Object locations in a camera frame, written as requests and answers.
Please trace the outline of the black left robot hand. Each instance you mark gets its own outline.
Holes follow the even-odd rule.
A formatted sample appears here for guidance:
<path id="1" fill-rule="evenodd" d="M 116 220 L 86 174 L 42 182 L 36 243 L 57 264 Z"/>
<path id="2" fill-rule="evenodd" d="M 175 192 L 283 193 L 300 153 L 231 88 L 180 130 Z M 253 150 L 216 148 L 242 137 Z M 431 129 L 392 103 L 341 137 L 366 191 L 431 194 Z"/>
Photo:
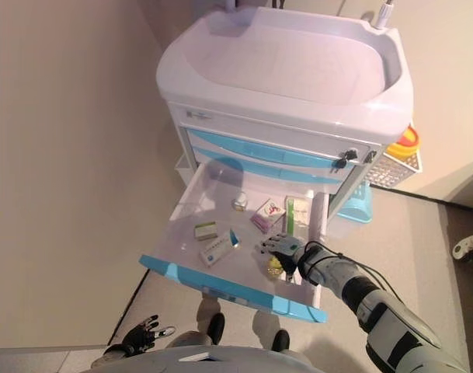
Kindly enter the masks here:
<path id="1" fill-rule="evenodd" d="M 128 357 L 143 354 L 155 346 L 156 340 L 171 336 L 175 331 L 174 326 L 159 329 L 158 315 L 152 315 L 131 329 L 123 338 L 122 345 Z"/>

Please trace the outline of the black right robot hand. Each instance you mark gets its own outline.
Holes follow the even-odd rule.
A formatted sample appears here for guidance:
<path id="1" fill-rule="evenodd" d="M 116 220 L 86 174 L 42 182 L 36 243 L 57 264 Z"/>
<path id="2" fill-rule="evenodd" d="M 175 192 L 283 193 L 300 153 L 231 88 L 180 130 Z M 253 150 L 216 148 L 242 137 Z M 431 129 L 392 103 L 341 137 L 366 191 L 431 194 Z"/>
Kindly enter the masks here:
<path id="1" fill-rule="evenodd" d="M 294 281 L 297 257 L 303 253 L 304 241 L 279 233 L 255 245 L 256 261 L 261 272 L 272 281 Z"/>

